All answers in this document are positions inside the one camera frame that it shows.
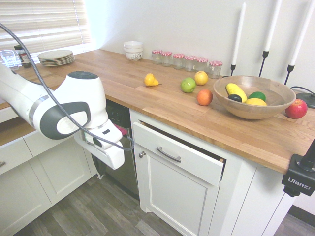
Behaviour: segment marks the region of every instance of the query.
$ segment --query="white wall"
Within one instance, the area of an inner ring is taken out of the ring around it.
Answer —
[[[124,53],[123,42],[142,41],[151,50],[170,50],[222,60],[230,74],[235,36],[244,0],[86,0],[97,46]],[[283,0],[262,77],[284,83],[310,0]],[[275,0],[246,0],[247,9],[234,75],[258,76]],[[315,13],[288,86],[315,91]]]

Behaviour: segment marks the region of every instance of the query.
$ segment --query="power cord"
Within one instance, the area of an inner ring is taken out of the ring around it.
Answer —
[[[130,141],[131,141],[131,147],[122,147],[120,145],[118,145],[117,143],[114,143],[112,141],[109,141],[109,140],[106,140],[104,138],[101,138],[93,133],[91,133],[89,130],[87,130],[86,128],[84,128],[82,125],[80,125],[75,119],[73,119],[69,114],[68,112],[62,107],[62,105],[58,102],[58,100],[54,97],[54,95],[50,92],[48,86],[46,85],[44,79],[41,77],[39,71],[38,71],[38,68],[35,64],[35,62],[33,61],[29,51],[27,50],[27,48],[25,47],[25,45],[22,43],[22,41],[11,31],[9,30],[6,26],[4,26],[2,23],[0,23],[0,28],[2,28],[4,31],[6,31],[9,35],[12,36],[12,38],[15,39],[15,41],[17,41],[21,47],[24,49],[26,55],[28,56],[30,62],[31,62],[31,65],[37,75],[37,77],[39,78],[40,82],[42,83],[43,87],[45,88],[46,92],[48,93],[48,95],[51,97],[51,99],[55,102],[55,104],[60,108],[60,110],[68,117],[68,119],[74,123],[76,126],[79,127],[79,129],[83,130],[85,133],[91,135],[92,137],[96,138],[96,139],[99,139],[101,141],[104,141],[108,144],[111,144],[113,146],[116,146],[124,151],[131,151],[134,147],[134,140],[130,137],[127,137]]]

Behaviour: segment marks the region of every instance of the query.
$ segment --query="green lime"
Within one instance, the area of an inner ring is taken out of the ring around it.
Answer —
[[[264,102],[266,101],[266,96],[262,92],[253,92],[248,99],[250,98],[259,98],[263,100]]]

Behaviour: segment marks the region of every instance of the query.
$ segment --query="black clamp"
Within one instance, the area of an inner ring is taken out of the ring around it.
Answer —
[[[304,193],[312,195],[315,190],[315,139],[305,156],[293,154],[290,166],[282,179],[284,192],[291,197]]]

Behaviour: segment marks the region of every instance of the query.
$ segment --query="red checkered lid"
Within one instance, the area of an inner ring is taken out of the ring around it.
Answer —
[[[185,56],[185,60],[195,60],[194,56]]]
[[[196,58],[197,62],[208,62],[208,59],[206,58]]]
[[[153,54],[160,54],[161,52],[163,52],[162,50],[156,49],[156,50],[152,50]]]
[[[212,66],[222,66],[223,63],[222,63],[222,61],[219,61],[219,60],[213,60],[213,61],[209,62],[209,65],[212,65]]]
[[[173,54],[172,52],[161,52],[162,56],[170,56],[172,54]]]
[[[182,54],[182,53],[177,53],[177,54],[174,54],[173,57],[175,58],[183,58],[185,56],[185,54]]]

